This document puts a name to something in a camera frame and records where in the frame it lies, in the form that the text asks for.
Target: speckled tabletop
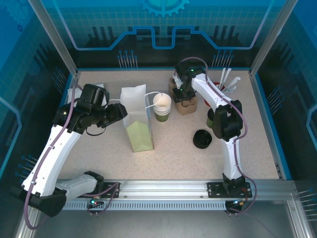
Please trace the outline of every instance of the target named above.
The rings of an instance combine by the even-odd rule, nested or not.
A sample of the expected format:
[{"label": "speckled tabletop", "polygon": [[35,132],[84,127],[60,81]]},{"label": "speckled tabletop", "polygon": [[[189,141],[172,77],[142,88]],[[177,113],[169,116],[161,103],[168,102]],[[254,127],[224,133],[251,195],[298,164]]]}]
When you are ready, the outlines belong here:
[{"label": "speckled tabletop", "polygon": [[[103,83],[111,99],[119,99],[122,87],[147,85],[147,92],[168,93],[168,79],[173,71],[93,71],[81,72],[79,84]],[[244,173],[255,179],[278,179],[259,108],[247,71],[231,71],[226,83],[240,76],[237,89],[229,95],[240,100],[248,123],[248,134],[240,141],[240,158]],[[213,82],[221,71],[209,72]],[[151,109],[151,124],[155,150],[133,153],[128,135],[119,121],[107,127],[100,136],[84,133],[71,150],[59,179],[73,179],[92,170],[105,179],[221,179],[224,168],[220,140],[206,125],[208,106],[199,99],[195,113],[182,116],[172,103],[166,122],[158,122]],[[201,150],[192,138],[198,129],[212,135],[212,143]],[[101,129],[90,127],[90,133]]]}]

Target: black lid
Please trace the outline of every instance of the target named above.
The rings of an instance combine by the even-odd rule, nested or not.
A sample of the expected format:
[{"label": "black lid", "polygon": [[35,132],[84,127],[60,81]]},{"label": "black lid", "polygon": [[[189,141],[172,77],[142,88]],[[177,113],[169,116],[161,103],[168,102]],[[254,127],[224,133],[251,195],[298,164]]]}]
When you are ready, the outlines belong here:
[{"label": "black lid", "polygon": [[214,117],[214,111],[212,108],[209,109],[208,113],[207,113],[208,119],[213,121],[213,117]]},{"label": "black lid", "polygon": [[196,131],[193,143],[199,149],[206,149],[212,141],[212,137],[210,133],[206,130],[198,130]]}]

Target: stacked cups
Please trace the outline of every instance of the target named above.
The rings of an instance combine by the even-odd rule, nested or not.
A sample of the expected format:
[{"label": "stacked cups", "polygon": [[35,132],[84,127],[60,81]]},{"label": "stacked cups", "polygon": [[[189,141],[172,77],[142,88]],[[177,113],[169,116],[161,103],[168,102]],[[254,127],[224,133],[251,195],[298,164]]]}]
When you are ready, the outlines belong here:
[{"label": "stacked cups", "polygon": [[172,99],[166,93],[158,93],[155,95],[153,98],[153,109],[158,121],[167,121],[171,103]]}]

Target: green cup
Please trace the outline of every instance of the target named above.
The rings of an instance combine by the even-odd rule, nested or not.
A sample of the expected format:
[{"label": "green cup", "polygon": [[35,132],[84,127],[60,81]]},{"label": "green cup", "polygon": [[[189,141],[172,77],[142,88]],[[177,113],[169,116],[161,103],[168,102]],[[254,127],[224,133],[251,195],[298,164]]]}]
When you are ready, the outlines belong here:
[{"label": "green cup", "polygon": [[214,112],[213,109],[209,109],[207,113],[207,126],[212,129],[212,122],[213,122]]},{"label": "green cup", "polygon": [[157,120],[160,121],[160,122],[167,121],[168,115],[169,115],[169,113],[167,115],[164,115],[164,116],[161,116],[161,115],[158,115],[158,114],[155,113],[155,116],[157,117]]}]

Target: paper bag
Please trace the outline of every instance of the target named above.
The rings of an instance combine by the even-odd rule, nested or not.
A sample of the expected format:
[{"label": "paper bag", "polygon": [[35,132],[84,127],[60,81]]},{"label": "paper bag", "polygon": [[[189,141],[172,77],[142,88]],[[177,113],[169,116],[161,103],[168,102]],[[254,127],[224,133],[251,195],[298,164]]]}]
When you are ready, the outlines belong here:
[{"label": "paper bag", "polygon": [[122,88],[121,104],[128,115],[123,119],[133,152],[153,150],[153,138],[150,125],[149,99],[146,96],[146,85],[134,88]]}]

